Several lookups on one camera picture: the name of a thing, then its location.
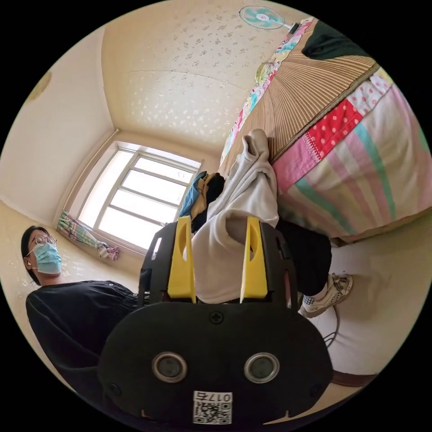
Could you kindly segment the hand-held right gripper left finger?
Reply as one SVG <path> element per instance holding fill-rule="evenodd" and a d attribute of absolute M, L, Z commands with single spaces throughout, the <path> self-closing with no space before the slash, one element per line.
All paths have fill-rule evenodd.
<path fill-rule="evenodd" d="M 177 221 L 167 294 L 173 301 L 196 302 L 192 231 L 189 216 Z"/>

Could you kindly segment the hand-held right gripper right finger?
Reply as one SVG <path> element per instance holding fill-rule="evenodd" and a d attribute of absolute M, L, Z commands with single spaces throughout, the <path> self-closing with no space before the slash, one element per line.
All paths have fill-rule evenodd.
<path fill-rule="evenodd" d="M 267 296 L 266 264 L 260 220 L 247 218 L 240 303 L 261 301 Z"/>

